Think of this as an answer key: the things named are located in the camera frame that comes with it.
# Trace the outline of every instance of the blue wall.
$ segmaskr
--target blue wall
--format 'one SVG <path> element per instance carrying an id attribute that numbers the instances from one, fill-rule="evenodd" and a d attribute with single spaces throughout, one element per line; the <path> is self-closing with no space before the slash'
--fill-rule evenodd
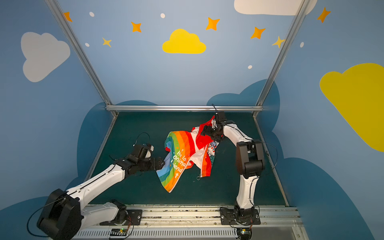
<path id="1" fill-rule="evenodd" d="M 268 77 L 279 52 L 273 44 L 278 36 L 285 38 L 293 20 L 293 16 L 242 14 L 235 10 L 234 0 L 59 3 L 70 13 L 70 25 L 114 104 L 141 100 L 205 105 L 217 94 L 240 94 Z M 208 18 L 220 19 L 216 31 L 206 30 Z M 133 32 L 131 22 L 141 23 L 141 32 Z M 255 27 L 265 28 L 260 39 L 251 39 Z M 197 34 L 205 52 L 164 52 L 163 43 L 179 28 Z M 103 38 L 111 40 L 111 47 L 103 45 Z M 252 105 L 245 100 L 238 104 Z"/>
<path id="2" fill-rule="evenodd" d="M 331 13 L 322 23 L 324 7 Z M 319 86 L 331 71 L 384 66 L 383 11 L 383 1 L 318 0 L 257 117 L 265 140 L 280 151 L 277 172 L 311 240 L 384 235 L 384 152 L 363 141 Z M 366 101 L 356 96 L 348 104 Z"/>
<path id="3" fill-rule="evenodd" d="M 69 45 L 43 0 L 2 1 L 0 12 L 0 231 L 3 239 L 29 239 L 29 214 L 53 190 L 84 180 L 112 116 L 70 46 L 69 57 L 41 81 L 23 72 L 26 32 L 49 33 Z M 41 42 L 26 45 L 37 60 L 52 47 L 43 43 L 33 51 Z"/>

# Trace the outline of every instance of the metal bar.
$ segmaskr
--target metal bar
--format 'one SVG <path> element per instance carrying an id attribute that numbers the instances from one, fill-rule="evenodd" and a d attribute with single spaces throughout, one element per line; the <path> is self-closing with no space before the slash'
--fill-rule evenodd
<path id="1" fill-rule="evenodd" d="M 207 228 L 222 229 L 228 227 L 221 225 L 219 205 L 213 206 L 177 206 L 177 205 L 127 205 L 127 209 L 141 209 L 141 223 L 139 228 Z M 295 207 L 260 206 L 260 225 L 254 227 L 302 227 L 303 223 Z"/>
<path id="2" fill-rule="evenodd" d="M 299 28 L 301 26 L 301 23 L 304 20 L 305 17 L 305 11 L 307 9 L 307 6 L 309 4 L 310 0 L 302 0 L 299 9 L 295 15 L 295 18 L 292 21 L 292 24 L 288 30 L 288 33 L 285 37 L 285 41 L 283 42 L 283 46 L 279 51 L 279 54 L 277 55 L 276 61 L 273 64 L 271 73 L 269 74 L 267 81 L 265 82 L 265 85 L 263 87 L 263 90 L 260 93 L 259 98 L 257 99 L 256 106 L 262 106 L 264 103 L 264 100 L 269 92 L 269 90 L 272 87 L 272 84 L 280 70 L 281 65 L 283 64 L 283 61 L 288 53 L 289 48 L 292 45 L 292 42 L 299 31 Z"/>
<path id="3" fill-rule="evenodd" d="M 113 117 L 113 119 L 111 121 L 111 124 L 109 125 L 109 128 L 107 130 L 107 133 L 105 134 L 104 139 L 101 142 L 101 145 L 100 145 L 100 148 L 99 148 L 99 150 L 98 150 L 98 152 L 96 154 L 96 157 L 95 157 L 95 159 L 92 162 L 91 168 L 89 169 L 89 171 L 87 173 L 87 176 L 85 177 L 85 181 L 87 181 L 88 179 L 91 178 L 92 173 L 95 170 L 96 164 L 97 164 L 97 162 L 100 159 L 101 153 L 103 152 L 104 146 L 107 143 L 108 137 L 111 134 L 112 128 L 115 125 L 116 119 L 117 119 L 117 117 Z"/>
<path id="4" fill-rule="evenodd" d="M 65 36 L 68 38 L 69 42 L 71 43 L 73 50 L 76 52 L 77 56 L 79 57 L 81 63 L 83 64 L 85 70 L 87 71 L 97 91 L 99 91 L 99 94 L 101 95 L 105 104 L 112 105 L 111 99 L 109 98 L 103 84 L 101 83 L 99 77 L 97 76 L 95 70 L 93 69 L 90 61 L 88 60 L 87 55 L 85 54 L 83 48 L 81 47 L 81 44 L 77 39 L 73 29 L 71 28 L 67 19 L 65 18 L 59 3 L 57 2 L 57 0 L 45 0 L 45 2 L 50 8 L 57 23 L 63 30 Z M 112 112 L 112 114 L 113 116 L 117 116 L 116 112 Z"/>
<path id="5" fill-rule="evenodd" d="M 253 119 L 255 121 L 255 124 L 256 124 L 256 127 L 257 127 L 257 131 L 259 132 L 261 140 L 263 142 L 265 142 L 263 134 L 262 134 L 262 131 L 260 130 L 260 127 L 259 127 L 259 124 L 258 124 L 258 122 L 256 120 L 256 116 L 255 115 L 253 116 Z M 271 164 L 271 167 L 272 167 L 274 164 L 273 164 L 273 161 L 272 161 L 272 158 L 271 158 L 271 154 L 269 153 L 269 150 L 268 150 L 267 145 L 265 143 L 263 143 L 263 146 L 264 146 L 265 151 L 268 153 L 267 155 L 268 155 L 269 163 Z M 280 189 L 280 191 L 281 191 L 281 193 L 283 195 L 285 205 L 287 207 L 289 207 L 289 203 L 288 203 L 287 197 L 285 196 L 284 189 L 283 189 L 283 186 L 281 185 L 281 182 L 280 182 L 279 176 L 277 175 L 276 169 L 273 169 L 272 171 L 273 171 L 273 174 L 275 175 L 275 179 L 276 179 L 277 185 L 279 186 L 279 189 Z"/>
<path id="6" fill-rule="evenodd" d="M 215 106 L 218 111 L 262 111 L 262 106 Z M 108 111 L 214 111 L 213 106 L 107 105 Z"/>

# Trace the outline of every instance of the painted wall mural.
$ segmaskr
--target painted wall mural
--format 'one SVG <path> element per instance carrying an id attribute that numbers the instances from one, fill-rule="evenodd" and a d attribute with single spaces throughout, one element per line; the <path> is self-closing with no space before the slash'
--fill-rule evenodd
<path id="1" fill-rule="evenodd" d="M 384 67 L 363 63 L 329 72 L 320 88 L 364 142 L 384 152 L 384 111 L 378 111 L 384 109 Z"/>
<path id="2" fill-rule="evenodd" d="M 169 41 L 163 43 L 163 51 L 166 53 L 199 54 L 206 49 L 206 45 L 200 42 L 196 34 L 189 33 L 184 29 L 175 30 L 170 35 Z"/>
<path id="3" fill-rule="evenodd" d="M 31 82 L 39 82 L 70 56 L 70 47 L 49 33 L 24 33 L 22 52 L 26 58 L 23 72 Z"/>
<path id="4" fill-rule="evenodd" d="M 0 22 L 0 238 L 41 239 L 29 216 L 83 182 L 112 115 L 44 1 L 1 1 Z"/>
<path id="5" fill-rule="evenodd" d="M 310 13 L 317 0 L 311 0 L 306 14 Z M 301 0 L 235 0 L 235 9 L 242 14 L 296 15 Z"/>
<path id="6" fill-rule="evenodd" d="M 383 9 L 377 0 L 318 0 L 276 77 L 278 96 L 268 94 L 258 115 L 265 140 L 281 146 L 277 171 L 311 240 L 384 235 Z"/>
<path id="7" fill-rule="evenodd" d="M 300 4 L 149 2 L 59 0 L 114 104 L 205 105 L 217 94 L 240 94 L 268 77 Z"/>

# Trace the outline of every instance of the green mat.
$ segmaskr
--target green mat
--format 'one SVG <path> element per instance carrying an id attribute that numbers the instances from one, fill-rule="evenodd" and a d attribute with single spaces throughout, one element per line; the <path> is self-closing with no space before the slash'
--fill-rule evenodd
<path id="1" fill-rule="evenodd" d="M 125 157 L 132 149 L 139 133 L 147 132 L 154 146 L 154 156 L 165 158 L 167 151 L 164 141 L 171 131 L 191 131 L 192 127 L 208 121 L 214 113 L 173 113 L 173 112 L 122 112 L 119 114 L 112 132 L 103 149 L 93 176 L 113 163 L 113 158 Z M 233 120 L 248 136 L 259 139 L 251 113 L 226 113 L 228 120 Z M 148 142 L 142 134 L 138 144 Z M 236 147 L 225 138 L 216 149 L 216 157 L 210 177 L 197 180 L 200 169 L 193 166 L 183 172 L 179 182 L 171 193 L 160 183 L 154 171 L 129 176 L 113 185 L 91 204 L 104 204 L 116 199 L 123 204 L 161 204 L 161 205 L 233 205 L 239 190 L 240 176 L 235 166 Z M 278 188 L 269 161 L 256 185 L 255 204 L 285 205 Z"/>

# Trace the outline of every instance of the cable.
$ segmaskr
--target cable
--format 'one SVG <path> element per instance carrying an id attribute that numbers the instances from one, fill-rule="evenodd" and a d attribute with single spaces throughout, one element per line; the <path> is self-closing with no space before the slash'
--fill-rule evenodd
<path id="1" fill-rule="evenodd" d="M 254 180 L 256 180 L 256 179 L 259 179 L 260 177 L 257 177 L 257 178 L 255 178 L 255 179 L 253 179 L 252 180 L 252 182 L 251 182 L 251 184 L 250 184 L 250 187 L 249 187 L 249 202 L 253 205 L 253 206 L 255 206 L 252 202 L 251 202 L 251 188 L 252 188 L 252 184 L 253 184 L 253 181 Z"/>
<path id="2" fill-rule="evenodd" d="M 141 134 L 143 134 L 143 133 L 145 133 L 145 134 L 147 134 L 147 135 L 148 135 L 148 138 L 149 138 L 149 142 L 151 142 L 151 136 L 150 136 L 148 133 L 146 133 L 146 132 L 142 132 L 142 133 L 140 133 L 140 134 L 137 136 L 137 138 L 136 138 L 136 142 L 135 142 L 134 146 L 136 145 L 136 143 L 137 143 L 137 140 L 139 139 L 140 135 L 141 135 Z"/>
<path id="3" fill-rule="evenodd" d="M 112 171 L 112 170 L 115 168 L 115 166 L 116 166 L 116 164 L 114 164 L 114 165 L 113 165 L 113 168 L 111 168 L 111 170 L 109 170 L 108 172 Z M 91 183 L 93 183 L 94 181 L 98 180 L 99 178 L 101 178 L 101 177 L 103 177 L 103 176 L 105 176 L 105 174 L 104 174 L 104 175 L 101 175 L 100 177 L 96 178 L 95 180 L 93 180 L 92 182 L 86 184 L 85 186 L 81 187 L 80 189 L 85 188 L 86 186 L 90 185 Z M 36 235 L 36 234 L 31 233 L 31 231 L 29 230 L 29 221 L 31 220 L 31 218 L 33 217 L 33 215 L 34 215 L 35 213 L 37 213 L 40 209 L 43 209 L 43 208 L 45 208 L 46 206 L 51 205 L 52 203 L 55 203 L 55 202 L 60 201 L 60 200 L 62 200 L 62 199 L 65 199 L 66 197 L 67 197 L 67 196 L 62 197 L 62 198 L 60 198 L 60 199 L 57 199 L 57 200 L 55 200 L 55 201 L 53 201 L 53 202 L 51 202 L 51 203 L 48 203 L 48 204 L 42 206 L 41 208 L 39 208 L 38 210 L 36 210 L 34 213 L 32 213 L 32 215 L 28 218 L 28 221 L 26 222 L 26 230 L 27 230 L 27 232 L 28 232 L 30 235 L 35 236 L 35 237 L 48 237 L 48 236 Z"/>
<path id="4" fill-rule="evenodd" d="M 215 107 L 215 105 L 213 103 L 212 103 L 212 106 L 214 107 L 214 109 L 216 111 L 216 114 L 217 114 L 217 109 L 216 109 L 216 107 Z"/>
<path id="5" fill-rule="evenodd" d="M 31 218 L 33 217 L 33 215 L 34 215 L 35 213 L 37 213 L 40 209 L 43 209 L 43 208 L 45 208 L 46 206 L 51 205 L 52 203 L 55 203 L 55 202 L 57 202 L 57 201 L 63 200 L 63 199 L 65 199 L 66 197 L 67 197 L 67 196 L 62 197 L 62 198 L 60 198 L 60 199 L 57 199 L 57 200 L 55 200 L 55 201 L 53 201 L 53 202 L 51 202 L 51 203 L 48 203 L 48 204 L 42 206 L 41 208 L 37 209 L 34 213 L 32 213 L 32 215 L 28 218 L 28 221 L 26 222 L 26 230 L 27 230 L 27 232 L 28 232 L 30 235 L 35 236 L 35 237 L 49 237 L 49 236 L 36 235 L 36 234 L 31 233 L 31 231 L 29 230 L 29 221 L 31 220 Z"/>
<path id="6" fill-rule="evenodd" d="M 274 165 L 273 168 L 272 168 L 272 170 L 274 170 L 275 167 L 276 167 L 276 165 L 277 165 L 277 160 L 279 159 L 279 158 L 278 158 L 279 151 L 277 151 L 277 148 L 276 148 L 274 145 L 272 145 L 272 144 L 270 144 L 270 143 L 267 143 L 267 142 L 263 142 L 263 143 L 268 144 L 268 145 L 271 145 L 271 146 L 274 147 L 275 150 L 276 150 L 276 162 L 275 162 L 275 165 Z"/>
<path id="7" fill-rule="evenodd" d="M 126 236 L 123 240 L 127 239 L 127 238 L 133 233 L 133 230 L 134 230 L 134 229 L 135 229 L 135 225 L 132 224 L 132 231 L 131 231 L 131 233 L 130 233 L 128 236 Z"/>

